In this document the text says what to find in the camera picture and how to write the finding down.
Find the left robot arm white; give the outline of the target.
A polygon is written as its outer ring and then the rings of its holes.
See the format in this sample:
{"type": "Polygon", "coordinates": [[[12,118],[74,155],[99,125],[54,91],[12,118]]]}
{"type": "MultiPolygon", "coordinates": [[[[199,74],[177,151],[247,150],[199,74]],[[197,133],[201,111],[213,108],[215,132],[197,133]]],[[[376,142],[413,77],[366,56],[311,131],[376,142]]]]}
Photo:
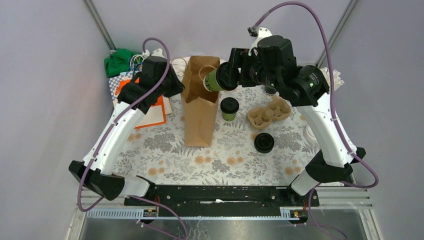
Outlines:
{"type": "Polygon", "coordinates": [[[149,56],[141,71],[123,85],[114,111],[101,136],[81,161],[73,160],[68,169],[85,187],[109,201],[118,196],[135,196],[144,206],[152,204],[155,192],[142,177],[124,177],[113,173],[119,153],[136,125],[146,116],[158,98],[181,93],[184,85],[169,60],[149,56]]]}

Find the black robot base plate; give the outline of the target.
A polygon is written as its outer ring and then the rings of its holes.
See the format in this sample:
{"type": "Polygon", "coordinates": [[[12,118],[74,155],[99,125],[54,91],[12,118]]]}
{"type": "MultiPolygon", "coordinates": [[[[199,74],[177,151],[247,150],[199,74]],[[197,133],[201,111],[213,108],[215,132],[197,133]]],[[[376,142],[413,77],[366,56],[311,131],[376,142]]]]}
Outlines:
{"type": "Polygon", "coordinates": [[[174,211],[183,217],[280,217],[281,209],[306,211],[320,205],[316,191],[312,197],[300,196],[285,186],[241,185],[163,185],[150,187],[144,196],[148,201],[129,197],[126,207],[152,207],[160,217],[171,217],[174,211]],[[167,206],[167,210],[156,203],[167,206]]]}

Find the brown paper bag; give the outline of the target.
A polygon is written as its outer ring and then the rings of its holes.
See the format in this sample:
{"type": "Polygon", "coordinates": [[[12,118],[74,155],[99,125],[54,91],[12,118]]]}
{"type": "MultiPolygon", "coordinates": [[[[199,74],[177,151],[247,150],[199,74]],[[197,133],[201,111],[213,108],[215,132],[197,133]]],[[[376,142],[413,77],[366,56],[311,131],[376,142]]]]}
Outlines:
{"type": "Polygon", "coordinates": [[[218,92],[207,91],[203,78],[219,67],[216,56],[176,57],[171,64],[182,74],[181,101],[184,114],[184,143],[188,147],[210,147],[218,113],[218,92]]]}

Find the brown pulp cup carrier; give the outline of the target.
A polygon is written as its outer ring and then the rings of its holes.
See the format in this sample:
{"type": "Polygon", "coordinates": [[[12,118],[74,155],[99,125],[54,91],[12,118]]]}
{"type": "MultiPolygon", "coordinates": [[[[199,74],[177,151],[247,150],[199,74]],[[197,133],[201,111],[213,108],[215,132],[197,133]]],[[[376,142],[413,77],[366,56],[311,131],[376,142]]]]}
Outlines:
{"type": "Polygon", "coordinates": [[[273,122],[287,119],[292,113],[288,102],[279,96],[273,96],[265,106],[250,109],[247,114],[247,122],[255,130],[263,130],[273,122]]]}

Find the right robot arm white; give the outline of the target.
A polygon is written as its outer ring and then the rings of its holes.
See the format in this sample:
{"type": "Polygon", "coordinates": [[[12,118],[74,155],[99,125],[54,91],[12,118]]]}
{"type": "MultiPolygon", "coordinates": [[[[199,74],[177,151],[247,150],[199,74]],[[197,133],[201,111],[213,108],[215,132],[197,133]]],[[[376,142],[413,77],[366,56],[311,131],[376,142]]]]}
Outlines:
{"type": "Polygon", "coordinates": [[[365,155],[345,135],[331,106],[331,90],[322,71],[297,64],[292,43],[280,35],[259,39],[250,48],[232,48],[227,62],[219,65],[216,81],[222,90],[259,85],[276,90],[301,113],[320,151],[290,183],[287,201],[301,205],[307,193],[323,183],[347,183],[352,163],[365,155]]]}

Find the green paper cup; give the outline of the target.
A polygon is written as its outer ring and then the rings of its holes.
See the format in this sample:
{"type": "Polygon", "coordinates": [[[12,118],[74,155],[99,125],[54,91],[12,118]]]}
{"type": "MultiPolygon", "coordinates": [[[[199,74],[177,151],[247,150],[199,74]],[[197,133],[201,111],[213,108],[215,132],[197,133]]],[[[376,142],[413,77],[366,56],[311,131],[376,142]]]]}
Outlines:
{"type": "Polygon", "coordinates": [[[236,116],[237,116],[237,112],[233,112],[233,113],[227,113],[222,111],[221,112],[222,118],[226,121],[226,122],[232,122],[235,120],[236,116]]]}
{"type": "Polygon", "coordinates": [[[203,86],[208,92],[220,92],[224,90],[218,82],[217,72],[218,70],[214,69],[203,79],[203,86]]]}

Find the black cup lid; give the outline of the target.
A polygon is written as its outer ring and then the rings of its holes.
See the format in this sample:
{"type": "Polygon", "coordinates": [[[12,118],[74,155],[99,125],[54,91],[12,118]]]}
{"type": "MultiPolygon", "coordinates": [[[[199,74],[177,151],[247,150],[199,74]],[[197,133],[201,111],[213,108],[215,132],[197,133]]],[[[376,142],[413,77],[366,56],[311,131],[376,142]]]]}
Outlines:
{"type": "Polygon", "coordinates": [[[232,67],[229,62],[222,63],[216,72],[216,81],[224,91],[232,91],[237,88],[240,72],[232,67]]]}
{"type": "Polygon", "coordinates": [[[226,97],[220,102],[220,109],[224,114],[234,114],[239,108],[239,102],[233,97],[226,97]]]}

